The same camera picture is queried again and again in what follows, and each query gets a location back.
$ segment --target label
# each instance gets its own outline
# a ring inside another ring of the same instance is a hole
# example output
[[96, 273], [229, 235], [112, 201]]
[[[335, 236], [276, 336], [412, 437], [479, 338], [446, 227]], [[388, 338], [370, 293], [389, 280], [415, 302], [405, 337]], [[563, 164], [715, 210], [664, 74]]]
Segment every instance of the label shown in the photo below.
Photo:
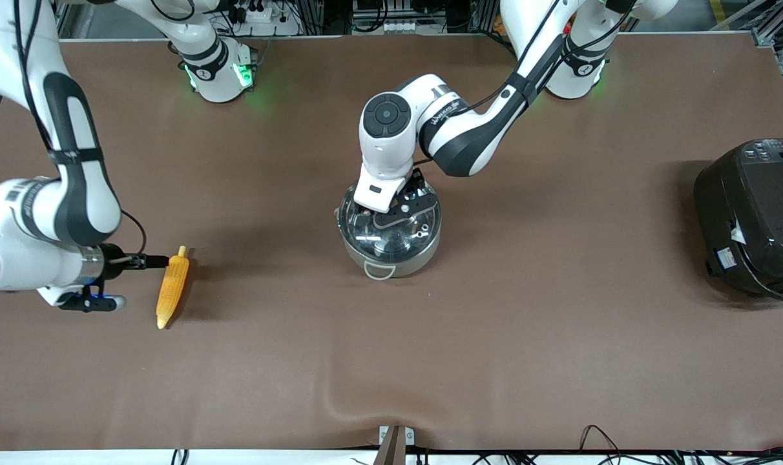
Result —
[[722, 264], [722, 268], [725, 270], [728, 268], [733, 268], [737, 265], [736, 259], [733, 256], [730, 247], [716, 251], [716, 255], [719, 257], [719, 263]]
[[438, 114], [434, 115], [430, 119], [430, 123], [432, 124], [440, 123], [442, 119], [444, 119], [447, 115], [451, 114], [451, 112], [457, 110], [457, 108], [459, 107], [460, 107], [460, 99], [453, 100], [450, 104], [448, 104], [441, 111], [439, 111]]

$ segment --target black cable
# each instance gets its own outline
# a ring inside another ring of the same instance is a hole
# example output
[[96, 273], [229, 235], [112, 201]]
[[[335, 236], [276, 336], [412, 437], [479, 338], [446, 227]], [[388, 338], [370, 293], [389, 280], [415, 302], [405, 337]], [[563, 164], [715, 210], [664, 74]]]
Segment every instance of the black cable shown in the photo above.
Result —
[[[578, 444], [578, 452], [576, 453], [583, 452], [584, 444], [586, 444], [587, 442], [587, 438], [590, 435], [590, 431], [594, 429], [599, 433], [601, 433], [601, 436], [604, 436], [604, 439], [607, 441], [607, 444], [609, 444], [610, 447], [616, 450], [616, 456], [618, 457], [618, 465], [621, 465], [621, 450], [619, 450], [618, 446], [616, 446], [616, 442], [610, 439], [610, 436], [608, 436], [607, 433], [605, 433], [604, 430], [601, 429], [601, 427], [599, 427], [597, 424], [587, 424], [587, 427], [584, 428], [583, 432], [581, 432], [581, 442]], [[598, 465], [604, 465], [604, 463], [611, 462], [611, 459], [612, 457], [609, 454], [607, 454], [607, 458], [599, 462]]]
[[220, 12], [222, 14], [222, 17], [225, 18], [225, 23], [228, 25], [228, 32], [231, 35], [231, 37], [236, 37], [236, 33], [234, 32], [234, 25], [231, 24], [231, 20], [228, 19], [228, 15], [225, 14], [225, 12]]
[[130, 220], [136, 224], [136, 227], [138, 227], [138, 230], [141, 233], [141, 247], [138, 248], [137, 254], [143, 253], [144, 247], [147, 246], [147, 233], [144, 231], [144, 226], [141, 226], [141, 222], [139, 220], [136, 220], [136, 217], [129, 214], [125, 210], [122, 210], [122, 215], [125, 215], [126, 217], [130, 218]]
[[483, 30], [483, 29], [472, 29], [469, 30], [469, 33], [483, 34], [484, 36], [489, 37], [493, 41], [503, 45], [503, 47], [509, 50], [509, 53], [511, 53], [513, 56], [517, 56], [517, 54], [515, 53], [515, 47], [513, 47], [512, 44], [510, 44], [509, 42], [504, 41], [503, 36], [501, 36], [501, 34], [498, 32], [489, 32], [488, 30]]
[[[380, 19], [380, 12], [384, 11], [383, 13], [383, 19]], [[361, 29], [357, 26], [354, 26], [354, 24], [351, 25], [353, 30], [356, 30], [357, 32], [374, 32], [377, 29], [380, 29], [383, 24], [386, 23], [386, 19], [389, 18], [389, 2], [388, 0], [377, 0], [377, 18], [374, 20], [374, 24], [369, 27], [369, 29]]]
[[[469, 23], [471, 22], [471, 20], [472, 20], [472, 18], [469, 18], [468, 20], [466, 20], [466, 22], [465, 22], [465, 23], [460, 23], [460, 24], [452, 24], [452, 27], [463, 27], [463, 26], [468, 26], [468, 25], [469, 25]], [[443, 34], [444, 30], [446, 30], [446, 26], [448, 26], [448, 23], [444, 23], [444, 26], [443, 26], [443, 27], [441, 27], [441, 34]]]
[[781, 455], [770, 455], [767, 457], [759, 457], [758, 459], [753, 459], [749, 462], [742, 463], [740, 465], [761, 465], [764, 463], [770, 463], [770, 462], [776, 462], [776, 461], [782, 461], [783, 462], [783, 454]]
[[616, 457], [619, 458], [619, 463], [621, 463], [621, 459], [629, 459], [629, 460], [632, 460], [634, 462], [645, 463], [646, 465], [664, 465], [664, 463], [651, 462], [649, 460], [639, 459], [639, 457], [634, 457], [632, 455], [627, 455], [625, 453], [620, 453], [617, 456], [607, 457], [606, 459], [601, 460], [601, 462], [596, 463], [596, 465], [604, 465], [605, 463], [608, 463], [608, 462], [614, 460]]
[[681, 456], [680, 453], [678, 453], [678, 450], [674, 450], [673, 454], [669, 455], [657, 455], [659, 459], [662, 459], [664, 463], [668, 463], [668, 465], [685, 465], [684, 464], [684, 457]]
[[482, 455], [482, 456], [478, 457], [476, 461], [472, 462], [472, 465], [478, 465], [478, 463], [480, 463], [482, 460], [483, 460], [483, 462], [486, 462], [486, 465], [492, 465], [492, 462], [489, 462], [489, 459], [487, 459], [486, 457], [488, 457], [488, 456], [487, 455]]
[[171, 15], [168, 15], [166, 12], [162, 12], [162, 9], [159, 8], [158, 5], [156, 5], [156, 0], [150, 0], [150, 3], [153, 4], [153, 8], [155, 8], [160, 15], [166, 17], [171, 21], [177, 21], [177, 23], [179, 23], [180, 21], [187, 21], [190, 18], [193, 18], [194, 13], [196, 13], [196, 5], [193, 4], [193, 0], [187, 0], [187, 2], [191, 6], [191, 12], [185, 15], [185, 17], [172, 17]]
[[[283, 8], [285, 8], [285, 5], [286, 5], [286, 2], [285, 2], [285, 0], [283, 0], [283, 2], [282, 2], [282, 6], [283, 6]], [[289, 9], [289, 10], [291, 10], [291, 13], [293, 13], [293, 14], [294, 14], [294, 16], [295, 16], [295, 17], [296, 17], [298, 20], [300, 20], [300, 21], [301, 21], [301, 23], [303, 24], [303, 26], [305, 26], [305, 27], [306, 27], [306, 31], [305, 31], [305, 33], [303, 34], [304, 36], [308, 36], [308, 35], [309, 35], [309, 34], [308, 34], [309, 30], [310, 30], [312, 33], [317, 33], [317, 32], [320, 32], [320, 30], [322, 29], [322, 27], [323, 27], [323, 26], [321, 26], [321, 25], [319, 25], [319, 24], [315, 24], [315, 23], [313, 23], [313, 22], [312, 22], [312, 23], [308, 23], [308, 21], [306, 21], [306, 18], [305, 18], [305, 17], [303, 17], [303, 15], [301, 15], [301, 14], [300, 14], [300, 10], [299, 10], [298, 6], [297, 6], [297, 5], [295, 5], [294, 3], [291, 3], [291, 2], [289, 2], [289, 3], [288, 3], [288, 9]]]
[[339, 15], [342, 18], [342, 35], [345, 36], [346, 32], [351, 29], [351, 21], [348, 20], [348, 6], [343, 6], [342, 2], [347, 0], [338, 0], [337, 6]]
[[636, 2], [631, 2], [630, 6], [627, 8], [627, 11], [621, 15], [621, 19], [618, 20], [618, 23], [616, 23], [613, 27], [610, 28], [607, 32], [602, 34], [599, 38], [595, 39], [594, 41], [587, 42], [587, 44], [581, 45], [580, 47], [576, 47], [572, 50], [569, 50], [565, 55], [561, 56], [561, 58], [558, 59], [558, 61], [555, 63], [555, 65], [549, 69], [549, 72], [546, 77], [544, 77], [544, 80], [541, 82], [541, 85], [538, 87], [538, 89], [545, 88], [547, 83], [550, 79], [552, 79], [553, 74], [555, 73], [555, 70], [558, 69], [558, 67], [566, 61], [570, 56], [573, 56], [577, 54], [580, 51], [586, 50], [589, 47], [592, 47], [595, 44], [598, 44], [598, 42], [603, 41], [604, 39], [607, 39], [613, 32], [619, 29], [621, 27], [621, 24], [624, 23], [624, 21], [627, 20], [628, 17], [630, 17], [630, 14], [633, 12], [633, 8], [636, 6]]
[[[555, 10], [555, 8], [557, 8], [559, 1], [560, 0], [555, 0], [555, 2], [553, 2], [553, 4], [549, 6], [549, 9], [547, 9], [546, 14], [544, 15], [544, 19], [541, 20], [540, 27], [538, 27], [538, 29], [536, 29], [536, 32], [534, 32], [534, 34], [530, 38], [530, 41], [527, 42], [527, 46], [524, 47], [524, 51], [521, 53], [521, 57], [518, 58], [518, 62], [516, 63], [515, 68], [513, 69], [513, 73], [518, 71], [518, 67], [521, 66], [521, 62], [527, 56], [527, 52], [530, 50], [530, 47], [532, 47], [532, 44], [534, 44], [534, 42], [538, 38], [538, 35], [541, 32], [541, 29], [544, 28], [544, 24], [546, 24], [546, 21], [548, 21], [549, 17], [552, 15], [552, 12]], [[474, 105], [466, 106], [466, 108], [459, 108], [459, 109], [453, 111], [450, 114], [450, 117], [457, 116], [457, 115], [460, 115], [460, 114], [465, 114], [465, 112], [468, 112], [469, 110], [474, 110], [477, 107], [480, 107], [481, 105], [483, 105], [483, 103], [486, 103], [486, 102], [492, 100], [492, 98], [495, 98], [495, 96], [500, 94], [503, 91], [504, 88], [506, 88], [506, 83], [503, 83], [501, 85], [501, 87], [499, 87], [495, 92], [492, 92], [486, 98], [483, 98], [483, 100], [475, 103]]]
[[[171, 457], [171, 465], [176, 465], [176, 454], [179, 453], [179, 449], [173, 450], [173, 457]], [[187, 465], [187, 459], [188, 456], [191, 455], [190, 449], [182, 449], [182, 461], [179, 462], [179, 465]]]
[[32, 21], [29, 28], [29, 33], [27, 36], [27, 45], [23, 44], [23, 40], [21, 39], [21, 3], [20, 0], [15, 0], [13, 3], [13, 10], [14, 14], [16, 15], [16, 48], [17, 48], [17, 54], [19, 55], [19, 65], [21, 67], [21, 80], [23, 87], [25, 88], [25, 99], [27, 100], [27, 105], [29, 106], [29, 110], [32, 113], [32, 117], [35, 118], [35, 125], [38, 128], [38, 133], [41, 135], [41, 139], [44, 142], [44, 147], [46, 147], [48, 150], [52, 148], [52, 142], [50, 141], [50, 136], [47, 133], [46, 127], [44, 127], [44, 124], [41, 121], [41, 118], [38, 116], [38, 109], [35, 107], [35, 100], [32, 98], [32, 89], [29, 85], [29, 73], [27, 71], [27, 62], [29, 61], [29, 50], [32, 45], [32, 38], [35, 36], [35, 28], [38, 24], [38, 16], [41, 13], [41, 0], [36, 0], [34, 11], [32, 12]]
[[536, 465], [536, 459], [538, 459], [537, 455], [530, 457], [528, 453], [510, 453], [509, 456], [513, 461], [515, 461], [515, 463], [518, 463], [519, 465]]

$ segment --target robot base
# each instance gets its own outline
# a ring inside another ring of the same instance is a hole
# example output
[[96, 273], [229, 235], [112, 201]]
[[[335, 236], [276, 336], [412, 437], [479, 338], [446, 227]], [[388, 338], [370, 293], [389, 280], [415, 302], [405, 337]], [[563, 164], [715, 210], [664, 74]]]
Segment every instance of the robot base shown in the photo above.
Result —
[[194, 75], [185, 65], [185, 71], [191, 78], [191, 87], [212, 103], [230, 102], [242, 92], [252, 92], [259, 59], [256, 49], [229, 37], [223, 37], [222, 41], [228, 45], [229, 55], [234, 59], [229, 59], [211, 80], [200, 79], [199, 70]]

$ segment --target sticker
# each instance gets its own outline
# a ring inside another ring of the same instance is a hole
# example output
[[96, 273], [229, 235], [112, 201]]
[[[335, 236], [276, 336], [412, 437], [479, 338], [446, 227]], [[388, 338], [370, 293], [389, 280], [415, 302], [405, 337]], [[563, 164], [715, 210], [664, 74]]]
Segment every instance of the sticker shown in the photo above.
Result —
[[730, 247], [716, 251], [716, 255], [719, 257], [719, 263], [722, 264], [724, 270], [738, 265]]
[[578, 68], [579, 76], [587, 76], [587, 74], [590, 73], [592, 73], [592, 65], [583, 65], [580, 68]]
[[196, 76], [199, 77], [199, 79], [202, 79], [203, 81], [211, 80], [211, 78], [214, 77], [213, 74], [211, 74], [211, 71], [202, 70], [202, 68], [196, 70]]

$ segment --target table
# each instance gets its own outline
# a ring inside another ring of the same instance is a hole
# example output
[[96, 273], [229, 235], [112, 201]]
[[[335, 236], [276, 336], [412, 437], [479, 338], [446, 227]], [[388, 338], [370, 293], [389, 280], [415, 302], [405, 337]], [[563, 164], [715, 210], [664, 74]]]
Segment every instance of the table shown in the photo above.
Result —
[[[161, 271], [110, 283], [114, 314], [0, 294], [0, 450], [341, 448], [391, 423], [460, 450], [575, 448], [592, 423], [638, 450], [783, 445], [783, 304], [708, 279], [690, 201], [705, 163], [783, 138], [782, 77], [751, 36], [622, 35], [589, 96], [542, 95], [481, 174], [427, 165], [441, 246], [382, 283], [332, 215], [362, 106], [429, 72], [477, 101], [512, 70], [500, 45], [273, 41], [224, 105], [159, 42], [63, 52], [147, 250], [185, 244], [194, 267], [164, 331]], [[54, 172], [39, 145], [4, 102], [0, 181]]]

